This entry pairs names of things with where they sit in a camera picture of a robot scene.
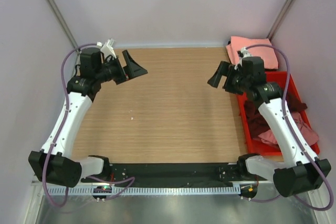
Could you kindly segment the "salmon pink t shirt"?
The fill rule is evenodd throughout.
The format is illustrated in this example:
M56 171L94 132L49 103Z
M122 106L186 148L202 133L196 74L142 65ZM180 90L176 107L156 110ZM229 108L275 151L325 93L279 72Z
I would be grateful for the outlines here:
M269 45L271 42L269 39L249 39L239 36L231 36L230 42L226 46L226 50L229 59L232 64L236 65L239 63L238 51L243 47L249 47L253 45ZM248 49L248 51L253 55L260 57L264 61L265 69L277 70L279 68L279 63L275 51L269 47L253 47Z

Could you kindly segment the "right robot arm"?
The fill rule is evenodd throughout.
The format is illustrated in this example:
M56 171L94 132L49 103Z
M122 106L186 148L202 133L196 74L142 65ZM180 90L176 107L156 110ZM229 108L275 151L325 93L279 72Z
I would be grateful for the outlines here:
M322 184L329 187L329 161L320 159L302 136L287 106L284 89L278 82L268 81L263 60L247 57L238 66L221 61L207 83L216 88L222 77L226 78L226 92L245 95L258 109L283 157L279 163L257 154L241 156L236 167L238 177L248 180L258 175L272 182L284 197L318 189Z

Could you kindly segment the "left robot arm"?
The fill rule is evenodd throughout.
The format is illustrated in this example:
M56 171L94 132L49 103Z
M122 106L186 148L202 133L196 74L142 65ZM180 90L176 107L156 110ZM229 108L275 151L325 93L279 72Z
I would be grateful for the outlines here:
M82 120L92 106L101 85L117 85L147 74L127 50L122 52L125 66L110 46L84 47L79 55L79 74L63 81L65 101L57 122L40 151L32 151L28 162L43 186L48 184L74 188L82 179L106 182L111 177L107 157L90 155L81 161L71 160L73 145Z

